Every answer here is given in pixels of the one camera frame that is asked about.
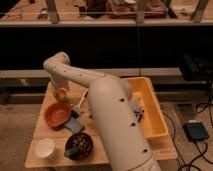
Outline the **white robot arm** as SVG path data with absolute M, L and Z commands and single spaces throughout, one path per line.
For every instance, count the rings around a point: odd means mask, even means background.
M 88 88 L 88 105 L 113 171 L 161 171 L 131 108 L 128 81 L 72 67 L 64 52 L 46 59 L 43 67 L 57 88 L 67 80 Z

